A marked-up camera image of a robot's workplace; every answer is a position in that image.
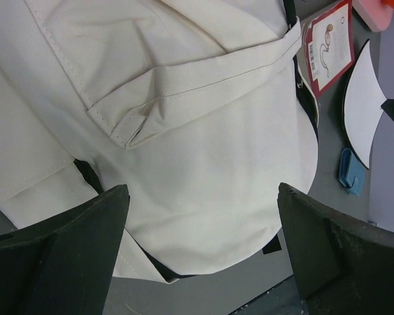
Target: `white canvas bag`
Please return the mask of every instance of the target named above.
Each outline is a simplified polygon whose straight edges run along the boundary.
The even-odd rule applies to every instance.
[[[0,210],[23,228],[93,198],[79,159],[129,188],[115,276],[253,255],[280,182],[307,193],[317,168],[293,18],[281,0],[0,1]]]

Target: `gray surface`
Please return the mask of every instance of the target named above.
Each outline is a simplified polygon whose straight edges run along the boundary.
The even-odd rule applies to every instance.
[[[377,72],[380,35],[372,33],[357,13],[354,16],[353,39],[355,55],[357,57],[366,40],[371,39],[372,62]],[[336,84],[320,97],[318,167],[309,195],[338,211],[367,221],[369,219],[370,171],[366,172],[363,193],[359,198],[349,195],[337,180],[339,155],[344,147],[349,146],[349,141],[342,128],[341,119],[344,90],[349,74],[350,72],[346,72]]]
[[[301,19],[331,2],[333,1],[295,1],[297,13]],[[369,33],[366,26],[357,21],[354,23],[354,33],[357,52],[368,37],[372,38],[372,56],[376,65],[379,35]],[[348,195],[336,179],[339,154],[347,144],[341,129],[341,102],[346,79],[347,75],[320,99],[322,105],[318,171],[309,194],[326,205],[366,220],[368,218],[369,174],[367,174],[366,186],[361,198]],[[11,228],[12,224],[0,214],[0,234],[8,232]],[[246,304],[290,274],[287,252],[282,251],[265,256],[259,253],[218,274],[181,280],[173,285],[114,278],[104,314],[224,315]]]
[[[308,306],[301,301],[295,278],[290,277],[271,288],[256,300],[241,306],[230,315],[309,315]]]
[[[394,15],[382,33],[378,81],[386,97],[394,98]],[[372,168],[370,218],[394,232],[394,122],[385,113],[374,138]]]

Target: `bag pocket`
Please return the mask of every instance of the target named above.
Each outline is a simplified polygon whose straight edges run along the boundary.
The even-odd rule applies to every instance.
[[[300,48],[296,24],[282,39],[207,60],[154,68],[98,101],[88,114],[122,148],[135,148],[259,87]]]

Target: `white paper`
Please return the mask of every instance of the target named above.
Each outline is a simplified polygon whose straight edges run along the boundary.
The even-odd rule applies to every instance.
[[[309,51],[313,80],[321,91],[350,62],[349,5],[344,5],[313,26],[313,50]]]
[[[344,101],[344,123],[350,143],[369,169],[369,155],[382,104],[387,100],[376,79],[370,57],[370,42],[365,44],[347,86]]]

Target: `white curved card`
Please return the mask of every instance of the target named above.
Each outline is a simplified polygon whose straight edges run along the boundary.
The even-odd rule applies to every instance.
[[[382,115],[381,106],[386,100],[374,72],[367,41],[347,85],[343,118],[349,141],[368,169],[372,141]]]

